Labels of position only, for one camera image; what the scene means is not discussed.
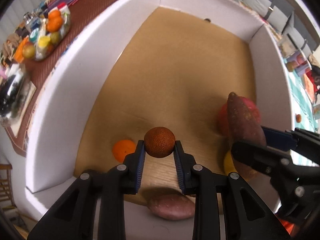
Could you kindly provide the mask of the fruit tray on side table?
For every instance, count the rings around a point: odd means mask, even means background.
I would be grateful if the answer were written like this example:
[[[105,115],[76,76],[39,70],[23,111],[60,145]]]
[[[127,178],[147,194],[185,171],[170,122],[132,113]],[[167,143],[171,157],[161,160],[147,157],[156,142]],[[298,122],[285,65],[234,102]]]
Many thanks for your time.
[[[71,12],[62,2],[39,14],[27,12],[23,16],[21,32],[16,34],[13,58],[21,63],[25,59],[41,61],[47,58],[65,38],[71,28]]]

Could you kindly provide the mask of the silver kettle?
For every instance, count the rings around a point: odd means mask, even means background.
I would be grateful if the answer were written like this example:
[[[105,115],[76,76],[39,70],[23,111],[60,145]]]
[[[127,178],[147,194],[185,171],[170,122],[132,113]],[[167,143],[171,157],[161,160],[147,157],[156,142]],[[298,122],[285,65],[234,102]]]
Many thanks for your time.
[[[17,69],[1,84],[1,123],[10,126],[21,111],[23,101],[23,85],[27,80],[24,65],[17,65]]]

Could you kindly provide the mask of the grey sofa cushion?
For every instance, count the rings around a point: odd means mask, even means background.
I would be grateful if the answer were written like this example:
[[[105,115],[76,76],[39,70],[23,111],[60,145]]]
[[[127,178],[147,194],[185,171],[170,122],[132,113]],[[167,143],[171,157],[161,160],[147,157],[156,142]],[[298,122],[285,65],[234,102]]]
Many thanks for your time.
[[[242,0],[256,11],[274,29],[282,33],[293,13],[293,6],[287,0]]]

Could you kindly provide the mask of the small orange tangerine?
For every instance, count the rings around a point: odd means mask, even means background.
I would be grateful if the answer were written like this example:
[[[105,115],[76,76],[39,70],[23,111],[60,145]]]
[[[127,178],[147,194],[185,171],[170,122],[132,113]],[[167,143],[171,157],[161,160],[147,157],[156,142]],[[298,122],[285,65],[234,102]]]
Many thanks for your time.
[[[301,123],[302,121],[302,116],[300,114],[296,114],[296,122]]]

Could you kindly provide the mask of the red clothing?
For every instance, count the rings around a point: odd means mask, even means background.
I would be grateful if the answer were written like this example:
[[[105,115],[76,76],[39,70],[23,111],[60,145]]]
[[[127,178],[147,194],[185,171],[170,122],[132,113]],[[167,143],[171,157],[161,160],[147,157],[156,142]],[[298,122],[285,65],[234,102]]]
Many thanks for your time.
[[[283,227],[287,230],[287,232],[290,234],[291,237],[295,237],[295,235],[300,230],[300,227],[296,224],[293,224],[291,222],[288,222],[287,220],[278,218]]]

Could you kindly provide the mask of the wooden chair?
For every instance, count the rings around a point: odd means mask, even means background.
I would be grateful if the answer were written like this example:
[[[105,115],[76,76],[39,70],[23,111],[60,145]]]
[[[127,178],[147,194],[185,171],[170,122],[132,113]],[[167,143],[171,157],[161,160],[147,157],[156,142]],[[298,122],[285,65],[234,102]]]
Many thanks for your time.
[[[1,208],[4,211],[16,207],[11,185],[11,164],[1,164]]]

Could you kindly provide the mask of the brown sweet potato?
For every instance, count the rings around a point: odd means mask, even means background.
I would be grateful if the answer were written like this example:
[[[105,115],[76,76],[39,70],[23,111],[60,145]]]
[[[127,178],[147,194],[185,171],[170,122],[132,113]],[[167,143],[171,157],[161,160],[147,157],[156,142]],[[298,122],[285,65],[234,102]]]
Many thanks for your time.
[[[245,140],[260,146],[267,146],[265,134],[259,122],[243,99],[231,92],[227,99],[227,120],[230,145]]]

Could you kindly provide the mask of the white cardboard box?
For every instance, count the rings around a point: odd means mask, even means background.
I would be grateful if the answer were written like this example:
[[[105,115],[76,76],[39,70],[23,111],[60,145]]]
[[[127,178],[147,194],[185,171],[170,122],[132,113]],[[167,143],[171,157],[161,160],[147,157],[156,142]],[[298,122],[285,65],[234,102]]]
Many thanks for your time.
[[[35,217],[76,172],[112,167],[114,141],[153,126],[220,172],[227,147],[215,116],[230,92],[252,98],[264,126],[294,127],[285,72],[266,24],[236,1],[116,1],[77,36],[38,97],[25,173]]]

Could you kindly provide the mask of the teal plaid tablecloth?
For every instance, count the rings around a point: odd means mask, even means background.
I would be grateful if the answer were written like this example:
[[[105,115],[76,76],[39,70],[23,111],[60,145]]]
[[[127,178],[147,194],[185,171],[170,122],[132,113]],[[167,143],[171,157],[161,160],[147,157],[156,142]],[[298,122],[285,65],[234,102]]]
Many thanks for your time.
[[[296,72],[289,72],[285,66],[285,74],[289,83],[293,127],[318,132],[318,121],[313,116],[313,104],[303,86],[303,80]],[[301,123],[296,122],[296,114],[302,116]]]

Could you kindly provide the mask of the red apple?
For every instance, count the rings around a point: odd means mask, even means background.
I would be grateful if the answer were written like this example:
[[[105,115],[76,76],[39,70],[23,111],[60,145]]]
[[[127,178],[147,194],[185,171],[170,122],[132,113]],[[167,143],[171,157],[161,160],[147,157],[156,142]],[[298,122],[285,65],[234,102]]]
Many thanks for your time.
[[[248,98],[241,96],[243,102],[247,108],[251,111],[258,123],[261,122],[260,112],[253,101]],[[217,129],[221,135],[227,137],[229,135],[228,118],[227,118],[227,103],[225,103],[218,112],[217,119]]]

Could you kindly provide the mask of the bright orange tangerine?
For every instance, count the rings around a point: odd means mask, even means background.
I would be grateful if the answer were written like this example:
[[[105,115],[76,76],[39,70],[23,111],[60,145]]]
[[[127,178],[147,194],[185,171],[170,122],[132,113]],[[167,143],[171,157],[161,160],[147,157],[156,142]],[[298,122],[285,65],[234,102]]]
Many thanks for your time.
[[[134,153],[136,144],[132,140],[120,140],[112,147],[112,154],[114,158],[122,163],[128,154]]]

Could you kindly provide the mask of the dark orange tangerine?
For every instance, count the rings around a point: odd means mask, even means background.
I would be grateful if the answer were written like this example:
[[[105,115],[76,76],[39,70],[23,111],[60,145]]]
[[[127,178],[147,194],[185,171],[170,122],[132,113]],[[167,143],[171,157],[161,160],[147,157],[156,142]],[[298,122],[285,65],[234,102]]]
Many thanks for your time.
[[[154,158],[165,158],[172,154],[175,136],[166,127],[154,127],[144,135],[145,151]]]

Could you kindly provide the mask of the brown side table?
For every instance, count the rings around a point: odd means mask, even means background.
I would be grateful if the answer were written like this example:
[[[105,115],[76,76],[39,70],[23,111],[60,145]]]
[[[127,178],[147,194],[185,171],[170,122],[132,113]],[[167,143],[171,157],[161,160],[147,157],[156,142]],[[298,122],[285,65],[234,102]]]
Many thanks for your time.
[[[74,39],[82,32],[85,26],[91,23],[100,13],[117,0],[77,0],[69,9],[71,11],[71,28],[66,37],[60,42],[55,50],[42,61],[27,61],[26,70],[30,74],[30,80],[36,90],[25,111],[24,117],[17,136],[14,136],[10,127],[5,131],[11,141],[14,151],[25,157],[27,155],[27,130],[31,127],[31,117],[36,108],[36,100],[39,97],[44,83],[55,70],[57,61],[65,53]]]

